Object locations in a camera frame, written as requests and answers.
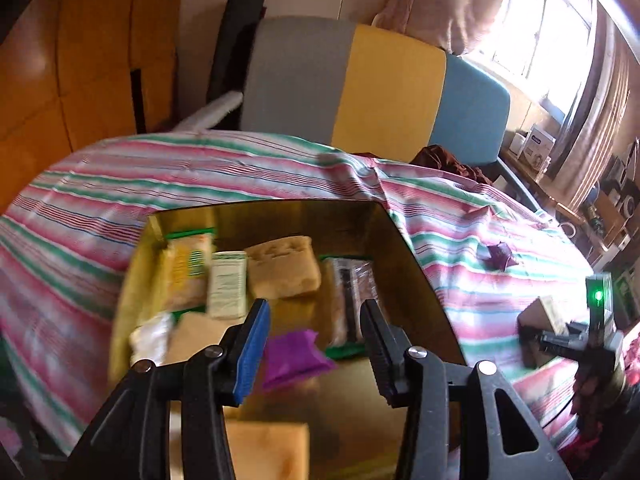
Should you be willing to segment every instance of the cable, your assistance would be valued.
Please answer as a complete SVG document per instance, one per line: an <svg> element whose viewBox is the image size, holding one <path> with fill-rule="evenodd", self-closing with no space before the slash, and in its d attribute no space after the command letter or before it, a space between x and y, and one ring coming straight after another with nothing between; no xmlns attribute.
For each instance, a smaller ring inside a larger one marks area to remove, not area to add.
<svg viewBox="0 0 640 480"><path fill-rule="evenodd" d="M571 403L572 403L572 401L574 400L574 397L575 397L575 394L573 394L573 395L571 396L571 399L569 399L569 400L566 402L566 404L562 407L562 409L561 409L559 412L557 412L557 413L556 413L556 414L551 418L551 420L549 420L549 421L545 422L545 425L544 425L544 426L542 426L542 429L543 429L543 430L544 430L544 429L545 429L549 424L551 424L554 420L556 420L556 418L558 418L558 416L560 416L560 413L564 412L564 410L566 410L566 409L569 407L569 404L571 404Z"/></svg>

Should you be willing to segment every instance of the cardboard box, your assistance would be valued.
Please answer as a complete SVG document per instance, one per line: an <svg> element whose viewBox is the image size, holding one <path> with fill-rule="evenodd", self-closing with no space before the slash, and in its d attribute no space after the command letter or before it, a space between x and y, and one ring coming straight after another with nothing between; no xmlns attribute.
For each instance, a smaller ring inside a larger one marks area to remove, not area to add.
<svg viewBox="0 0 640 480"><path fill-rule="evenodd" d="M539 170L555 143L556 140L545 130L533 126L524 141L522 155L534 170Z"/></svg>
<svg viewBox="0 0 640 480"><path fill-rule="evenodd" d="M552 296L539 296L533 302L518 314L518 325L521 327L529 327L536 330L546 330L556 335L567 335L568 330L562 309L554 303ZM540 345L537 340L526 341L526 348L523 348L523 359L531 361L530 365L536 368L543 367L549 361L554 359L551 354L540 351Z"/></svg>
<svg viewBox="0 0 640 480"><path fill-rule="evenodd" d="M264 200L161 211L148 217L127 269L114 320L111 384L129 369L130 332L139 320L153 314L150 303L152 291L158 286L155 276L166 236L209 228L216 231L214 243L219 251L239 251L276 238L306 235L312 239L316 256L370 258L388 320L401 326L414 344L445 361L465 363L436 294L381 204L363 200ZM270 301L270 307L271 335L311 328L319 333L316 344L320 349L329 343L331 319L321 291ZM310 457L309 478L374 480L392 475L406 411L389 409L378 393L369 359L340 361L330 373L274 392L264 393L261 383L259 372L252 393L239 408L238 420L308 424L314 449L318 450ZM450 406L449 421L453 447L460 442L456 403Z"/></svg>

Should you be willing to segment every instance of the striped bedsheet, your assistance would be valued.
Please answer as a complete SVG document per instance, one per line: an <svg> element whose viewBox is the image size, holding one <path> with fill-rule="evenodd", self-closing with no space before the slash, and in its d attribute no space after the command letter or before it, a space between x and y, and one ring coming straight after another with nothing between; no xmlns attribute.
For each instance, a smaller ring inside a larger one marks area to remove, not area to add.
<svg viewBox="0 0 640 480"><path fill-rule="evenodd" d="M540 294L584 308L587 262L544 213L441 171L295 137L183 132L99 142L53 165L0 218L1 329L37 419L69 452L106 394L111 323L146 217L265 198L376 200L413 249L470 364L491 359L536 417L572 394L575 366L522 365L516 316ZM518 265L487 270L506 242ZM566 414L548 428L563 437Z"/></svg>

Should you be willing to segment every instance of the small cardboard box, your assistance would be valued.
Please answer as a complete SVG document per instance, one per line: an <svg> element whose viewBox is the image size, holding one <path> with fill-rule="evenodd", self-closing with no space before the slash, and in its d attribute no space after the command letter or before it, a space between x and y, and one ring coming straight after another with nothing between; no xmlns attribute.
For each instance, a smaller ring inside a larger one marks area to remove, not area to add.
<svg viewBox="0 0 640 480"><path fill-rule="evenodd" d="M539 296L527 308L518 314L518 325L536 330L546 330L556 335L568 333L566 321L560 306L554 303L552 296ZM526 340L527 347L523 348L525 361L537 368L544 366L554 358L551 354L540 351L536 340Z"/></svg>
<svg viewBox="0 0 640 480"><path fill-rule="evenodd" d="M545 130L534 126L524 142L522 155L534 170L539 170L555 143L556 140Z"/></svg>

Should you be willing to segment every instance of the curtain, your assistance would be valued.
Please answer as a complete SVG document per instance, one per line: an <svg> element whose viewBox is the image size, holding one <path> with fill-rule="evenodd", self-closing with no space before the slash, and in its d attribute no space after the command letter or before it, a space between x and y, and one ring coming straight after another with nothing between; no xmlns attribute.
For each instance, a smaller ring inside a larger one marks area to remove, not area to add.
<svg viewBox="0 0 640 480"><path fill-rule="evenodd" d="M502 0L389 0L373 25L461 56L490 32Z"/></svg>
<svg viewBox="0 0 640 480"><path fill-rule="evenodd" d="M576 210L599 179L611 156L628 98L629 58L624 39L606 16L602 71L591 109L554 179L570 209Z"/></svg>
<svg viewBox="0 0 640 480"><path fill-rule="evenodd" d="M574 103L560 127L556 136L556 143L551 149L551 165L549 165L547 176L555 178L562 168L571 148L577 139L580 130L587 120L587 115L591 110L591 104L596 97L596 90L602 74L602 63L604 51L607 43L607 13L597 0L592 1L592 21L589 32L587 50L589 51L590 62L588 64L588 74L580 84L580 88L575 95Z"/></svg>

